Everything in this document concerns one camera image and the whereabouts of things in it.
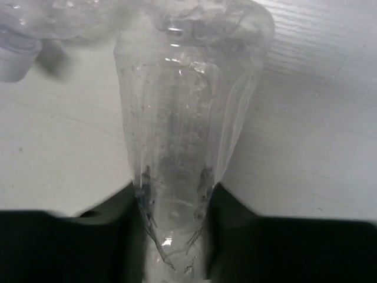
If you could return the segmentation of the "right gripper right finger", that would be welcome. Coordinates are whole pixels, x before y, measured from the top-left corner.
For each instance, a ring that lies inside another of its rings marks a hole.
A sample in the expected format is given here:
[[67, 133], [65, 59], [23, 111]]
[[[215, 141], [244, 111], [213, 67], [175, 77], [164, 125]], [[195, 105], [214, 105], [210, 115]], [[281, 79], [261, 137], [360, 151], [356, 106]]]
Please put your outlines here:
[[375, 282], [376, 223], [254, 213], [222, 185], [204, 230], [211, 282]]

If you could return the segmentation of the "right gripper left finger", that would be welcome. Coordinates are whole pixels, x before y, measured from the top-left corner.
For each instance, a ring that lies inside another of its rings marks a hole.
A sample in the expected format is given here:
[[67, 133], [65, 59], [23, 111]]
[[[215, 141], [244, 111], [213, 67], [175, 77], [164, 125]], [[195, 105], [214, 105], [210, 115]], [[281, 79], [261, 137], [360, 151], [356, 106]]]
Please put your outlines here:
[[2, 282], [141, 282], [145, 232], [133, 185], [76, 217], [1, 212]]

